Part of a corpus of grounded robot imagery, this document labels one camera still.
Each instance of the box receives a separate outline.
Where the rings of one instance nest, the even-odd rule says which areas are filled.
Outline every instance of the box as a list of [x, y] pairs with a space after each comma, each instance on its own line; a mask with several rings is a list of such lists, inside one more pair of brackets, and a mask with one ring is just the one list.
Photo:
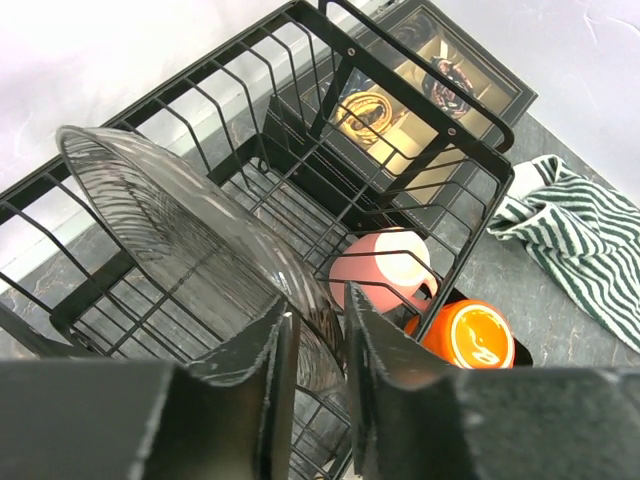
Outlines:
[[[437, 58], [451, 61], [470, 82], [474, 96], [509, 126], [517, 122], [536, 98], [530, 88], [429, 3], [409, 0], [376, 20], [380, 27], [422, 58], [433, 62], [437, 62]], [[434, 85], [441, 87], [375, 32], [363, 28], [355, 38], [411, 87], [427, 92], [425, 95], [428, 98], [434, 91]], [[374, 99], [381, 95], [386, 99], [384, 104], [390, 106], [391, 112], [385, 112], [385, 115], [391, 121], [381, 128], [373, 122], [370, 129], [361, 129], [360, 138], [349, 137], [343, 127], [346, 123], [344, 119], [350, 118], [352, 123], [357, 123], [357, 119], [343, 110], [343, 122], [340, 123], [338, 112], [341, 110], [338, 107], [324, 115], [331, 125], [326, 125], [326, 122], [324, 126], [314, 125], [323, 123], [317, 122], [317, 114], [322, 110], [322, 102], [327, 99], [331, 82], [334, 77], [344, 75], [336, 69], [337, 58], [336, 55], [325, 55], [314, 62], [315, 68], [310, 65], [305, 73], [282, 88], [278, 95], [272, 96], [263, 133], [275, 142], [274, 147], [286, 146], [286, 150], [295, 156], [306, 156], [307, 166], [316, 174], [305, 178], [304, 171], [298, 170], [297, 178], [293, 180], [314, 198], [323, 197], [319, 191], [322, 186], [316, 180], [317, 174], [321, 173], [332, 182], [341, 184], [341, 188], [345, 189], [345, 197], [353, 197], [363, 191], [360, 196], [362, 210], [380, 206], [385, 192], [392, 192], [388, 194], [390, 201], [383, 201], [382, 205], [391, 217], [396, 215], [394, 210], [402, 211], [401, 215], [396, 215], [394, 222], [406, 226], [417, 222], [424, 228], [434, 228], [460, 195], [460, 185], [468, 185], [477, 168], [473, 162], [464, 161], [464, 154], [454, 145], [443, 143], [441, 138], [436, 139], [437, 130], [358, 70], [353, 70], [348, 79], [342, 82], [344, 88], [337, 99], [346, 105], [353, 94], [374, 94]], [[454, 100], [458, 100], [458, 106], [464, 104], [459, 98]], [[450, 109], [448, 115], [460, 115], [460, 109]], [[501, 131], [475, 109], [470, 108], [457, 121], [478, 141], [491, 146], [498, 146], [502, 142]], [[321, 132], [315, 144], [310, 144], [309, 133], [315, 128]], [[434, 146], [437, 147], [435, 151], [440, 153], [432, 153]], [[293, 167], [294, 160], [288, 160], [284, 152], [276, 157], [282, 158], [282, 161], [274, 163], [274, 156], [270, 155], [272, 166], [281, 173]], [[383, 162], [386, 162], [385, 169], [378, 174]], [[344, 209], [345, 203], [337, 198], [334, 200], [329, 200], [324, 206], [338, 214]], [[420, 208], [424, 205], [433, 208]], [[354, 230], [362, 229], [365, 217], [361, 216], [359, 220], [354, 218], [351, 224], [350, 218], [345, 220]]]

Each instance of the green and white striped towel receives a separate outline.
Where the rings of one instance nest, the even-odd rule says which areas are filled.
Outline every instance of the green and white striped towel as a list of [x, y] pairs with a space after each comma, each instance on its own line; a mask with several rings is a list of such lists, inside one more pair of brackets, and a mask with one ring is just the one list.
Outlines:
[[488, 231], [523, 241], [582, 310], [640, 352], [640, 211], [558, 157], [527, 163]]

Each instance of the pink mug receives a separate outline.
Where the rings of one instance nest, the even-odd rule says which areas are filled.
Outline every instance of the pink mug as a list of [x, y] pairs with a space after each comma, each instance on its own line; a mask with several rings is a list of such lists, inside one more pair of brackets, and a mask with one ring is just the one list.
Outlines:
[[[398, 250], [411, 252], [425, 265], [430, 265], [429, 251], [424, 241], [415, 232], [400, 228], [365, 235], [347, 248], [343, 255]], [[340, 256], [331, 266], [329, 280], [379, 282], [392, 287], [400, 296], [384, 286], [361, 284], [362, 290], [380, 313], [404, 304], [402, 297], [418, 310], [424, 311], [429, 301], [415, 298], [415, 293], [423, 284], [427, 285], [432, 296], [438, 291], [434, 276], [408, 253]], [[340, 308], [344, 308], [344, 283], [330, 282], [330, 288], [333, 299]]]

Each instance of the black box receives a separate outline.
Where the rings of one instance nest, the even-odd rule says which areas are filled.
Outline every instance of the black box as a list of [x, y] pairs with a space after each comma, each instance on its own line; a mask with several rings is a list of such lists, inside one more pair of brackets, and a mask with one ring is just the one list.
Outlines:
[[[433, 56], [446, 56], [454, 64], [461, 62], [459, 66], [473, 84], [477, 98], [509, 126], [518, 121], [536, 98], [536, 94], [530, 88], [429, 3], [406, 1], [393, 10], [385, 12], [381, 18], [376, 19], [376, 22], [382, 29], [389, 31], [405, 46], [427, 60], [431, 60]], [[385, 66], [402, 76], [414, 88], [421, 89], [422, 80], [425, 77], [424, 70], [382, 41], [378, 34], [361, 28], [353, 37]], [[326, 121], [317, 121], [321, 102], [325, 101], [327, 94], [332, 90], [329, 86], [334, 76], [344, 75], [339, 68], [336, 69], [338, 59], [337, 55], [332, 57], [329, 54], [325, 54], [322, 59], [314, 59], [305, 73], [298, 75], [294, 81], [282, 88], [278, 95], [271, 97], [263, 130], [267, 143], [270, 144], [271, 139], [276, 148], [285, 147], [298, 157], [306, 156], [306, 165], [316, 173], [309, 174], [305, 178], [304, 169], [297, 169], [296, 178], [293, 180], [313, 197], [317, 198], [313, 194], [314, 191], [322, 189], [322, 185], [318, 185], [317, 173], [321, 173], [323, 178], [330, 179], [335, 184], [340, 184], [341, 188], [348, 192], [345, 198], [353, 197], [364, 189], [360, 196], [361, 208], [364, 210], [369, 205], [379, 205], [380, 195], [389, 189], [397, 191], [414, 188], [411, 194], [402, 192], [391, 197], [392, 201], [388, 204], [388, 209], [392, 210], [396, 207], [403, 211], [402, 215], [394, 218], [394, 221], [410, 227], [411, 225], [406, 223], [409, 217], [410, 223], [417, 222], [427, 230], [435, 228], [447, 207], [459, 196], [461, 191], [459, 185], [467, 185], [474, 177], [477, 167], [472, 162], [449, 165], [464, 157], [460, 150], [452, 149], [432, 156], [433, 158], [422, 164], [422, 168], [427, 165], [433, 168], [443, 164], [441, 168], [438, 167], [429, 172], [411, 173], [411, 169], [408, 168], [411, 162], [400, 155], [394, 155], [387, 164], [387, 169], [377, 174], [380, 171], [380, 160], [376, 160], [375, 157], [388, 158], [392, 153], [391, 147], [381, 140], [374, 142], [373, 145], [363, 145], [348, 138], [339, 128], [328, 126]], [[349, 95], [360, 91], [377, 91], [386, 96], [392, 104], [394, 116], [397, 112], [399, 120], [383, 136], [389, 137], [389, 143], [406, 156], [425, 155], [424, 149], [427, 145], [431, 145], [431, 141], [438, 133], [436, 130], [420, 120], [410, 109], [406, 109], [395, 101], [387, 92], [381, 91], [358, 70], [353, 70], [348, 75], [348, 79], [341, 81], [345, 84], [338, 96], [341, 102]], [[326, 112], [325, 120], [332, 120], [335, 112], [336, 109]], [[477, 110], [470, 110], [459, 121], [478, 138], [478, 141], [495, 147], [502, 140], [500, 130], [483, 118]], [[319, 137], [321, 141], [310, 145], [309, 132], [318, 126], [321, 130]], [[281, 158], [281, 162], [274, 164], [274, 155], [270, 155], [270, 158], [272, 158], [272, 166], [284, 174], [293, 167], [294, 160], [287, 160], [287, 155], [282, 153], [280, 157], [275, 156]], [[426, 181], [423, 180], [425, 175], [429, 176]], [[422, 185], [433, 186], [419, 189], [418, 187]], [[326, 204], [325, 199], [323, 206], [334, 215], [339, 215], [344, 210], [345, 203], [339, 198], [334, 200], [335, 202], [329, 201]], [[434, 208], [420, 208], [421, 205], [427, 204]], [[366, 229], [363, 218], [357, 218], [351, 209], [343, 222], [353, 230], [363, 230]]]

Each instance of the mug handle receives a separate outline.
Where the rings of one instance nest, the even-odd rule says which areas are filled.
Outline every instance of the mug handle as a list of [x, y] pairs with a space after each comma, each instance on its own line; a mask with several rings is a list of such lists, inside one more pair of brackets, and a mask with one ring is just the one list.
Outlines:
[[[438, 293], [438, 282], [436, 281], [435, 277], [429, 274], [422, 283], [426, 285], [426, 287], [429, 289], [429, 292], [431, 292], [431, 298], [435, 297], [436, 293]], [[425, 312], [429, 307], [429, 303], [431, 303], [431, 298], [416, 298], [414, 296], [409, 297], [408, 300], [420, 312]]]

